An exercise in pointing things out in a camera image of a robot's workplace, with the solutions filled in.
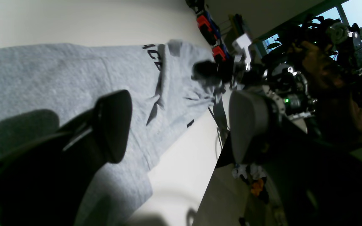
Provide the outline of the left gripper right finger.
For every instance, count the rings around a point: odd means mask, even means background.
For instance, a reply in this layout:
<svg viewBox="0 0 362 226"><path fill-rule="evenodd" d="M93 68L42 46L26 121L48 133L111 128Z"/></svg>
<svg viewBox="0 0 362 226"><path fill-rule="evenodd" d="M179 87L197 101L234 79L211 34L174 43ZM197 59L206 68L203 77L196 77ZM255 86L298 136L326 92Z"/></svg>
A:
<svg viewBox="0 0 362 226"><path fill-rule="evenodd" d="M231 93L229 122L224 151L263 168L289 226L362 226L361 160L310 137L254 92Z"/></svg>

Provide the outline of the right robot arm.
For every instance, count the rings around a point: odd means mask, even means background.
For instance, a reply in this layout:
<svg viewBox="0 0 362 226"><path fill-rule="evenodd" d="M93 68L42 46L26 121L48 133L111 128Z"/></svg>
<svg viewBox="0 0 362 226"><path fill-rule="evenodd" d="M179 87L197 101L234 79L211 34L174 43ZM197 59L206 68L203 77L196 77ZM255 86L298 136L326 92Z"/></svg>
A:
<svg viewBox="0 0 362 226"><path fill-rule="evenodd" d="M283 97L287 116L308 112L307 133L331 143L362 143L362 36L357 24L309 16L290 27L276 48L255 62L246 45L241 60L203 62L196 69L229 83L266 85Z"/></svg>

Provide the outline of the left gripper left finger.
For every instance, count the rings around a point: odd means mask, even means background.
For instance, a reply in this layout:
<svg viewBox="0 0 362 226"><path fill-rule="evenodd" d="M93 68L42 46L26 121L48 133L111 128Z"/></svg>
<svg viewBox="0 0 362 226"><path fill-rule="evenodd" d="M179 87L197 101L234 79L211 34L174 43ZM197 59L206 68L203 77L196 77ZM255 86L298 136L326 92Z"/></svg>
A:
<svg viewBox="0 0 362 226"><path fill-rule="evenodd" d="M131 95L118 90L3 157L0 226L72 226L96 172L124 158L131 118Z"/></svg>

